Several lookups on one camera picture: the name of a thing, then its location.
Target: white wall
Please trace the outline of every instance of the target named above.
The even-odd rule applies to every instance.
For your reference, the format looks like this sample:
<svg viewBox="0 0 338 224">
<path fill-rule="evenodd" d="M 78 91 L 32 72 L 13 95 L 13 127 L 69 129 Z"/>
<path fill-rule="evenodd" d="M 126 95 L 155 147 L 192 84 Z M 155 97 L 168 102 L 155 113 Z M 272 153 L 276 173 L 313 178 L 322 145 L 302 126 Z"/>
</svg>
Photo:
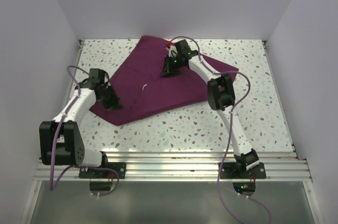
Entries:
<svg viewBox="0 0 338 224">
<path fill-rule="evenodd" d="M 290 0 L 58 0 L 79 39 L 188 35 L 266 40 Z"/>
<path fill-rule="evenodd" d="M 292 0 L 268 41 L 290 132 L 326 223 L 337 223 L 338 0 Z"/>
<path fill-rule="evenodd" d="M 0 222 L 18 223 L 77 39 L 57 0 L 0 0 Z"/>
</svg>

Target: wire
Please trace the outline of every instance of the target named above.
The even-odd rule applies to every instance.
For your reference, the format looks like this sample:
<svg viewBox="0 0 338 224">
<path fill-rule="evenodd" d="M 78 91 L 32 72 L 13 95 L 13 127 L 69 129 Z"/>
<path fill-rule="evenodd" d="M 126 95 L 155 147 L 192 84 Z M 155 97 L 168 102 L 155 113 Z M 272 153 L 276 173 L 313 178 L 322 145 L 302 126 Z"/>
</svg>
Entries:
<svg viewBox="0 0 338 224">
<path fill-rule="evenodd" d="M 224 201 L 224 198 L 222 196 L 222 193 L 221 193 L 221 186 L 220 186 L 220 177 L 221 177 L 221 171 L 222 171 L 222 167 L 223 167 L 223 164 L 224 164 L 224 161 L 226 160 L 226 157 L 227 157 L 227 154 L 228 154 L 228 151 L 229 151 L 229 147 L 230 147 L 230 142 L 231 142 L 231 134 L 232 134 L 232 125 L 233 125 L 233 110 L 235 109 L 235 107 L 240 103 L 242 102 L 250 93 L 250 89 L 251 89 L 251 83 L 250 83 L 250 80 L 249 78 L 242 72 L 238 72 L 238 71 L 227 71 L 227 72 L 214 72 L 212 69 L 210 69 L 203 61 L 202 57 L 201 57 L 201 52 L 200 52 L 200 46 L 199 44 L 197 43 L 197 41 L 195 41 L 194 39 L 190 38 L 190 37 L 187 37 L 187 36 L 177 36 L 173 39 L 171 39 L 171 42 L 173 42 L 175 39 L 179 39 L 179 38 L 183 38 L 183 39 L 189 39 L 191 40 L 192 42 L 194 42 L 197 46 L 197 49 L 198 49 L 198 56 L 199 56 L 199 60 L 200 62 L 203 64 L 203 66 L 209 71 L 211 72 L 213 75 L 222 75 L 222 74 L 225 74 L 225 73 L 236 73 L 236 74 L 240 74 L 241 76 L 243 76 L 246 81 L 248 82 L 248 90 L 247 92 L 245 93 L 245 95 L 238 101 L 236 102 L 231 110 L 230 110 L 230 129 L 229 129 L 229 139 L 228 139 L 228 144 L 227 144 L 227 148 L 226 148 L 226 151 L 224 153 L 224 156 L 223 156 L 223 159 L 222 159 L 222 162 L 220 164 L 220 167 L 219 167 L 219 170 L 218 170 L 218 176 L 217 176 L 217 191 L 218 191 L 218 195 L 219 195 L 219 198 L 224 206 L 224 208 L 227 210 L 228 213 L 230 213 L 230 215 L 236 219 L 238 222 L 242 223 L 242 224 L 245 224 L 245 222 L 243 222 L 242 220 L 240 220 L 231 210 L 230 208 L 227 206 L 226 202 Z M 271 224 L 272 222 L 272 214 L 270 212 L 270 210 L 268 209 L 268 207 L 260 202 L 259 200 L 255 199 L 255 198 L 252 198 L 252 197 L 249 197 L 250 200 L 260 204 L 263 208 L 266 209 L 266 211 L 268 212 L 269 214 L 269 221 L 268 223 Z"/>
<path fill-rule="evenodd" d="M 56 152 L 56 148 L 57 148 L 57 141 L 58 141 L 58 138 L 59 138 L 59 133 L 60 133 L 60 129 L 61 129 L 61 126 L 64 122 L 64 119 L 67 115 L 67 113 L 69 112 L 69 110 L 71 109 L 71 107 L 74 105 L 74 103 L 79 99 L 79 96 L 81 95 L 81 87 L 78 83 L 78 81 L 75 79 L 74 75 L 70 72 L 70 68 L 75 68 L 75 69 L 79 69 L 80 71 L 82 71 L 83 73 L 86 73 L 89 75 L 88 72 L 84 71 L 82 68 L 79 68 L 79 67 L 76 67 L 76 66 L 68 66 L 67 67 L 67 72 L 69 74 L 69 76 L 72 78 L 73 82 L 75 83 L 75 85 L 77 86 L 77 91 L 78 91 L 78 94 L 75 96 L 75 98 L 73 99 L 73 101 L 71 101 L 69 103 L 69 105 L 67 106 L 67 108 L 65 109 L 64 111 L 64 114 L 62 115 L 61 119 L 60 119 L 60 122 L 57 126 L 57 129 L 55 131 L 55 134 L 54 134 L 54 139 L 53 139 L 53 145 L 52 145 L 52 157 L 51 157 L 51 169 L 50 169 L 50 177 L 49 177 L 49 181 L 50 181 L 50 184 L 49 184 L 49 189 L 51 191 L 53 191 L 55 189 L 55 187 L 58 185 L 60 179 L 62 178 L 62 176 L 65 174 L 65 172 L 70 169 L 71 167 L 73 166 L 68 166 L 66 167 L 62 172 L 61 174 L 58 176 L 58 178 L 54 181 L 54 169 L 55 169 L 55 152 Z M 88 167 L 89 169 L 93 169 L 93 170 L 103 170 L 103 171 L 109 171 L 109 172 L 113 172 L 113 174 L 116 175 L 116 178 L 117 178 L 117 182 L 114 186 L 114 188 L 112 188 L 108 193 L 104 193 L 104 194 L 97 194 L 98 197 L 103 197 L 103 196 L 106 196 L 106 195 L 109 195 L 113 192 L 113 190 L 115 190 L 117 188 L 117 185 L 119 184 L 119 175 L 118 173 L 115 171 L 115 170 L 112 170 L 112 169 L 108 169 L 108 168 L 105 168 L 105 167 Z"/>
<path fill-rule="evenodd" d="M 177 52 L 175 52 L 174 50 L 172 50 L 170 53 L 173 58 L 177 56 Z"/>
<path fill-rule="evenodd" d="M 89 72 L 84 71 L 84 70 L 83 70 L 82 68 L 80 68 L 80 67 L 76 67 L 76 66 L 68 66 L 68 68 L 75 68 L 75 69 L 78 69 L 78 70 L 82 71 L 83 73 L 89 75 Z"/>
<path fill-rule="evenodd" d="M 253 183 L 256 184 L 256 173 L 254 173 L 254 174 L 251 176 L 250 182 L 249 182 L 249 183 L 251 183 L 252 179 L 253 179 Z"/>
</svg>

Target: terrazzo surface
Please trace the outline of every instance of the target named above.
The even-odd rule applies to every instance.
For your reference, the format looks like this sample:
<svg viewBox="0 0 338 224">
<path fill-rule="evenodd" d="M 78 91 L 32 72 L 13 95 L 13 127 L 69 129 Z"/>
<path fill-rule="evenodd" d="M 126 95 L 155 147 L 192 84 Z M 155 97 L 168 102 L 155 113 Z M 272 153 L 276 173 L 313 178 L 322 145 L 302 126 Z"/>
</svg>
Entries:
<svg viewBox="0 0 338 224">
<path fill-rule="evenodd" d="M 203 54 L 238 67 L 250 78 L 251 92 L 236 112 L 255 150 L 292 152 L 261 40 L 197 41 Z M 138 39 L 85 40 L 78 66 L 86 71 L 101 68 L 112 76 L 137 42 Z M 76 72 L 76 79 L 83 80 L 85 77 L 82 72 Z M 234 90 L 237 100 L 247 91 L 243 77 L 237 76 Z M 207 102 L 122 126 L 112 125 L 89 111 L 80 131 L 88 146 L 111 152 L 222 152 L 229 136 L 222 120 Z"/>
</svg>

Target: maroon towel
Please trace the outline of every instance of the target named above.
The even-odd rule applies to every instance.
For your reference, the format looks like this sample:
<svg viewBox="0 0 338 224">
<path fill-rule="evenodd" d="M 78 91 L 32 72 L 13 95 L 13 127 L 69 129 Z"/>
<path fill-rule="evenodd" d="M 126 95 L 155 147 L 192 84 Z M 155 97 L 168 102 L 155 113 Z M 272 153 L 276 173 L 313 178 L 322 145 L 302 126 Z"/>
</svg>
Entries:
<svg viewBox="0 0 338 224">
<path fill-rule="evenodd" d="M 142 36 L 134 50 L 110 79 L 123 109 L 106 111 L 101 102 L 90 110 L 114 124 L 122 125 L 185 105 L 207 100 L 206 83 L 189 68 L 168 78 L 159 75 L 164 57 L 168 55 L 167 41 L 153 36 Z M 204 56 L 220 72 L 237 68 Z"/>
</svg>

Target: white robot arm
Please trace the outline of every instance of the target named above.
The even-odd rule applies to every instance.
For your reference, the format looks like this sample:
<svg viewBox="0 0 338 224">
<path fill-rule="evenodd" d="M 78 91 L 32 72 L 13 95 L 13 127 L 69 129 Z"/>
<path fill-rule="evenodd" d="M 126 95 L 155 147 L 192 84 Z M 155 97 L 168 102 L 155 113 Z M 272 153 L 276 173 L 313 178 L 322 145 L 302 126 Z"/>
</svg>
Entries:
<svg viewBox="0 0 338 224">
<path fill-rule="evenodd" d="M 205 61 L 203 56 L 198 56 L 198 51 L 192 51 L 186 40 L 175 44 L 169 42 L 167 49 L 169 54 L 165 57 L 161 77 L 177 74 L 180 67 L 188 67 L 196 72 L 208 85 L 210 107 L 217 111 L 229 131 L 230 112 L 235 100 L 230 75 L 226 73 L 221 75 Z M 248 172 L 260 164 L 256 151 L 245 136 L 237 113 L 233 114 L 231 142 L 239 173 Z"/>
<path fill-rule="evenodd" d="M 79 125 L 86 112 L 97 101 L 101 101 L 106 110 L 122 107 L 109 81 L 105 81 L 106 75 L 103 70 L 90 69 L 89 77 L 79 83 L 80 89 L 74 91 L 63 111 L 51 121 L 42 122 L 39 132 L 43 164 L 51 165 L 54 154 L 55 165 L 105 166 L 105 154 L 85 146 Z M 64 142 L 57 142 L 53 150 L 53 141 L 60 136 L 63 136 Z"/>
</svg>

